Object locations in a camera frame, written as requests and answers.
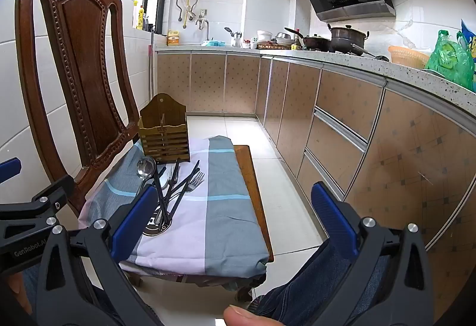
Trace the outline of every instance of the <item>patterned cabinet panel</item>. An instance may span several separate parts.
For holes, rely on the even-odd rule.
[[[290,64],[277,148],[294,175],[309,136],[320,70]]]
[[[281,124],[281,115],[283,113],[288,67],[289,63],[273,60],[270,93],[266,107],[265,129],[275,144],[278,143],[278,132]]]
[[[157,88],[190,108],[190,53],[157,54]]]
[[[223,112],[224,54],[192,53],[190,110]]]
[[[224,105],[226,113],[255,112],[258,73],[259,57],[228,56]]]
[[[317,106],[368,139],[381,92],[377,85],[322,71]]]
[[[346,202],[360,216],[401,229],[416,223],[428,243],[476,172],[476,138],[447,118],[385,92],[377,128]]]
[[[265,124],[265,109],[268,83],[270,82],[271,60],[261,58],[259,66],[258,96],[256,97],[256,116],[262,125]]]
[[[476,266],[476,188],[428,252],[433,278],[435,321],[456,299]]]
[[[346,192],[363,153],[316,116],[307,148]]]
[[[311,163],[306,156],[302,159],[301,168],[299,169],[299,174],[297,175],[299,186],[303,190],[304,194],[311,202],[311,189],[312,186],[319,181],[324,181],[319,171]]]

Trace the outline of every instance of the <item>blue gripper pad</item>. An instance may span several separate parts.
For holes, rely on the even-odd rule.
[[[20,174],[21,162],[18,158],[12,158],[0,163],[0,183]]]
[[[147,186],[129,214],[112,235],[111,257],[116,263],[126,260],[157,207],[157,189]]]
[[[344,259],[355,260],[358,256],[358,234],[337,206],[337,203],[344,202],[338,202],[321,182],[312,187],[311,201],[334,247]]]

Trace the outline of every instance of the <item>fingernail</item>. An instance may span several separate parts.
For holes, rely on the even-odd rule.
[[[249,311],[246,311],[243,308],[236,307],[234,305],[230,305],[230,307],[235,311],[235,313],[240,314],[241,316],[244,316],[245,318],[254,318],[255,316],[251,314]]]

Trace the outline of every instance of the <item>human thumb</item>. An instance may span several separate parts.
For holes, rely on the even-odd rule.
[[[223,312],[223,318],[227,326],[284,326],[274,319],[257,316],[232,305]]]

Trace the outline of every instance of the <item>countertop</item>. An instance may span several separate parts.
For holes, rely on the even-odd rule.
[[[201,52],[234,52],[243,54],[255,54],[261,56],[293,57],[297,59],[313,60],[322,63],[341,65],[355,68],[356,70],[374,73],[379,76],[397,80],[399,82],[422,89],[427,93],[452,103],[460,109],[476,117],[476,93],[467,90],[446,79],[436,77],[422,70],[409,68],[399,64],[373,58],[354,56],[342,53],[314,52],[314,51],[280,51],[227,48],[227,47],[202,47],[202,46],[177,46],[156,48],[157,53],[174,51],[201,51]]]

